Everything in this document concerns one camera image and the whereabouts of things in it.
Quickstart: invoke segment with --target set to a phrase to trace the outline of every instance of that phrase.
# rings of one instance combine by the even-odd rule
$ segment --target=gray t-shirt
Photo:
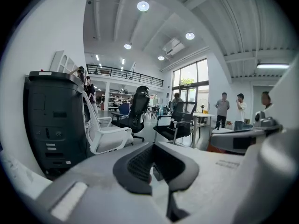
[[[229,101],[220,99],[217,101],[216,105],[218,106],[217,114],[226,117],[229,109]]]

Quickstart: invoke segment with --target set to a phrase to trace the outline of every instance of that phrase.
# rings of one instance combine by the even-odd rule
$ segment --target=column
[[[107,81],[106,82],[106,91],[105,91],[104,110],[108,110],[109,93],[110,93],[110,82]]]

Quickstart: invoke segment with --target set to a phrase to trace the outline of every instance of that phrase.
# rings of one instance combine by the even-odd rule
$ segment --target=white t-shirt
[[[238,109],[238,111],[237,111],[237,117],[236,117],[236,121],[242,121],[242,122],[244,122],[244,119],[245,119],[245,110],[246,110],[246,107],[247,107],[247,105],[246,105],[246,103],[245,102],[243,102],[243,103],[240,103],[240,106],[242,107],[242,109],[238,109],[238,106],[237,106],[237,109]]]

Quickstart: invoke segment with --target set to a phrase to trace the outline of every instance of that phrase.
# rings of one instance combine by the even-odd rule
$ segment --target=stand fan
[[[196,112],[204,112],[204,108],[206,108],[206,110],[210,110],[210,103],[206,100],[206,99],[200,99],[197,102],[197,107],[200,107],[201,110],[198,110],[198,108],[196,109]]]

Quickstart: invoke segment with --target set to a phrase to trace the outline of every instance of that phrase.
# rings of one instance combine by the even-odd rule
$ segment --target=white office chair
[[[123,148],[128,143],[133,143],[132,130],[130,128],[111,127],[111,117],[97,118],[85,92],[83,92],[83,97],[90,113],[90,125],[87,128],[86,137],[90,144],[90,151],[93,154],[114,151]],[[99,124],[100,120],[108,120],[108,126],[101,128]]]

